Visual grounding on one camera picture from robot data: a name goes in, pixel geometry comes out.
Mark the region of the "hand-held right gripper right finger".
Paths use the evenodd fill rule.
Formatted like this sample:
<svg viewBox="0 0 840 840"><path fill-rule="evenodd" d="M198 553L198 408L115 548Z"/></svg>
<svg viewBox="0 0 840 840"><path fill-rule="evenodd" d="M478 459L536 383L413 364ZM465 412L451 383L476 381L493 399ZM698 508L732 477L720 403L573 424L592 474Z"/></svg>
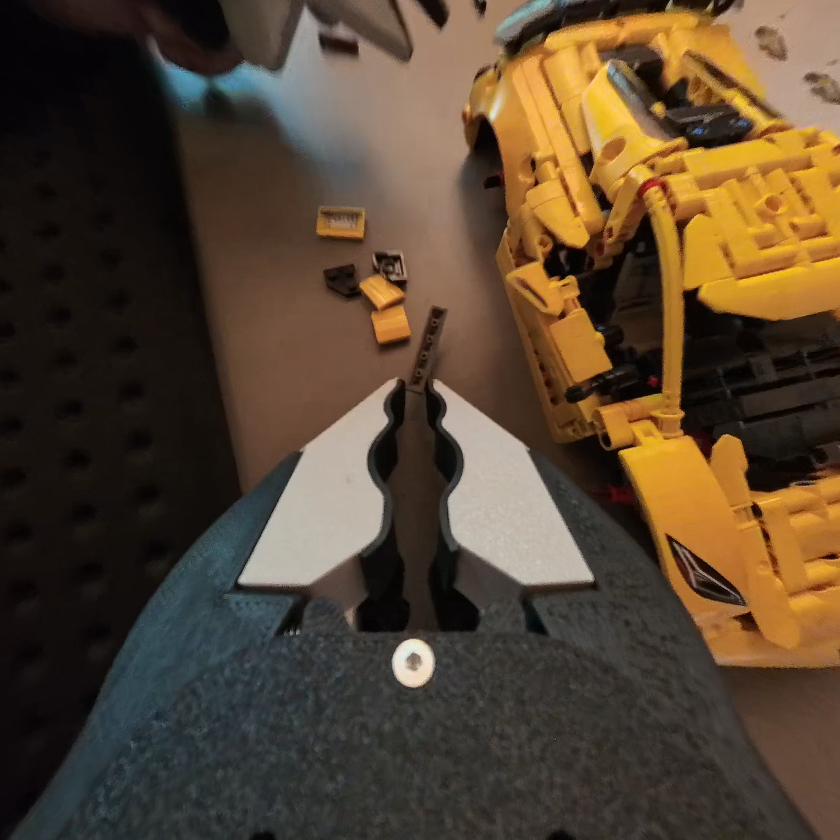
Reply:
<svg viewBox="0 0 840 840"><path fill-rule="evenodd" d="M426 390L438 503L435 576L468 602L592 588L595 576L530 449L440 380Z"/></svg>

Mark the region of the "small yellow black brick assembly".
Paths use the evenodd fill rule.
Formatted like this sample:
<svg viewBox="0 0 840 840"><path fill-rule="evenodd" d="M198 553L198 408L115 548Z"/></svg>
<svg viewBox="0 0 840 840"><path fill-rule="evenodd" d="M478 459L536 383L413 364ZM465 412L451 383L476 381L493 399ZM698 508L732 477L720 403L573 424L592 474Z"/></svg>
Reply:
<svg viewBox="0 0 840 840"><path fill-rule="evenodd" d="M406 380L408 392L423 393L432 380L447 315L448 310L443 307L433 305L428 310L413 367Z"/></svg>

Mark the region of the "yellow toy brick car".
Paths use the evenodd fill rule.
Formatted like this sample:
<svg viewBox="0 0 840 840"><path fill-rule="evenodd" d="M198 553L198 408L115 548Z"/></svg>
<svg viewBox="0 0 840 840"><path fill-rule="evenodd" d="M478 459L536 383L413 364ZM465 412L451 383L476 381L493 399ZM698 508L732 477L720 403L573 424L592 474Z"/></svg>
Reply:
<svg viewBox="0 0 840 840"><path fill-rule="evenodd" d="M462 111L553 439L621 464L719 665L837 668L838 136L733 2L527 2Z"/></svg>

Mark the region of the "instruction booklet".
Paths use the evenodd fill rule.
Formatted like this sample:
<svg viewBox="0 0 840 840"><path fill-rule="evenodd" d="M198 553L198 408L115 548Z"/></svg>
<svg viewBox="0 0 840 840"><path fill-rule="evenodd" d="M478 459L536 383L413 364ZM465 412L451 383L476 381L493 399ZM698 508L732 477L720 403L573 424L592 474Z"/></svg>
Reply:
<svg viewBox="0 0 840 840"><path fill-rule="evenodd" d="M839 132L839 2L734 2L729 26L769 102L796 125Z"/></svg>

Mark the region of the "grey desk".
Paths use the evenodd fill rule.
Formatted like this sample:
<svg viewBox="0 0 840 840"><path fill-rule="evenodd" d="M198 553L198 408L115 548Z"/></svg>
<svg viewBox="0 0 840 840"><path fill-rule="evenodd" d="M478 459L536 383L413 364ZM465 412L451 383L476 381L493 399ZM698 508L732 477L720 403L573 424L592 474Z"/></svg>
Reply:
<svg viewBox="0 0 840 840"><path fill-rule="evenodd" d="M484 188L494 166L468 152L460 114L476 72L497 58L496 28L521 3L488 2L480 17L472 2L448 2L443 29L414 2L402 5L409 64L368 45L355 59L326 54L305 15L284 69L222 77L215 108L200 106L199 77L164 71L241 489L386 380L406 377L438 305L448 317L437 378L580 488L572 501L595 507L601 531L633 550L633 571L645 561L647 589L668 596L697 646L641 518L604 498L620 473L615 457L591 441L552 440L497 268L505 203L500 188ZM321 205L364 208L364 240L317 236ZM355 264L359 281L370 277L379 249L401 250L408 272L399 306L412 337L387 346L365 296L342 298L322 276Z"/></svg>

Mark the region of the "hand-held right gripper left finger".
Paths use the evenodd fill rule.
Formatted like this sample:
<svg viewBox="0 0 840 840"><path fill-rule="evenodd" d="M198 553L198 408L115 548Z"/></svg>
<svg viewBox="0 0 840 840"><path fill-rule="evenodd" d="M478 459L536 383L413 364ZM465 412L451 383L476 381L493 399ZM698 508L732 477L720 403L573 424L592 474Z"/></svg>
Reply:
<svg viewBox="0 0 840 840"><path fill-rule="evenodd" d="M238 577L248 590L364 602L398 576L393 499L405 383L386 381L298 454Z"/></svg>

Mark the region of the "person's left hand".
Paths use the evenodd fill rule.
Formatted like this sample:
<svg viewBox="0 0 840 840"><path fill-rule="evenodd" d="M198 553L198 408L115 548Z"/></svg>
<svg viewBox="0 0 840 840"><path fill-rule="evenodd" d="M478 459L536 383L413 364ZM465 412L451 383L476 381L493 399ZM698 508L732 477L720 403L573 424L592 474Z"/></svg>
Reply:
<svg viewBox="0 0 840 840"><path fill-rule="evenodd" d="M147 17L145 27L164 60L200 76L223 75L244 62L231 42L220 47L201 45L166 16Z"/></svg>

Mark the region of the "yellow printed tile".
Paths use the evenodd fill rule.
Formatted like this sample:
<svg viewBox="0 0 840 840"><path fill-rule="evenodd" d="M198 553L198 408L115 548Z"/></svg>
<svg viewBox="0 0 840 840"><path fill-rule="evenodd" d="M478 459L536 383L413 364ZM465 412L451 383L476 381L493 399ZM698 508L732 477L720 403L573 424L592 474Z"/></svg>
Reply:
<svg viewBox="0 0 840 840"><path fill-rule="evenodd" d="M356 206L326 206L318 208L316 235L321 238L364 240L366 211Z"/></svg>

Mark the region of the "yellow curved slope piece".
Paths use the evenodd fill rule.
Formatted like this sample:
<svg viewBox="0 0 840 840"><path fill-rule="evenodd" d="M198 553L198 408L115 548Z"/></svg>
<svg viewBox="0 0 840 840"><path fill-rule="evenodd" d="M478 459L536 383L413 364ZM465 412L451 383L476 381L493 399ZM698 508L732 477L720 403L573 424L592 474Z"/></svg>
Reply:
<svg viewBox="0 0 840 840"><path fill-rule="evenodd" d="M361 280L359 289L377 312L399 306L406 298L401 287L379 273Z"/></svg>
<svg viewBox="0 0 840 840"><path fill-rule="evenodd" d="M404 343L411 339L412 330L403 306L392 306L371 313L376 342L381 346Z"/></svg>

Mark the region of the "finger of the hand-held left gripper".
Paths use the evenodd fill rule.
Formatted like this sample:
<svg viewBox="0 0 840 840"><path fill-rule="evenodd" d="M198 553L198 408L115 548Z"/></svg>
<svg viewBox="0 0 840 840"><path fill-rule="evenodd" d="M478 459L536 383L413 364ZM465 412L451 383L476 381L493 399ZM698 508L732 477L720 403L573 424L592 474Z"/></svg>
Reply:
<svg viewBox="0 0 840 840"><path fill-rule="evenodd" d="M413 42L399 6L393 1L308 1L323 23L353 30L376 48L401 62L413 55Z"/></svg>

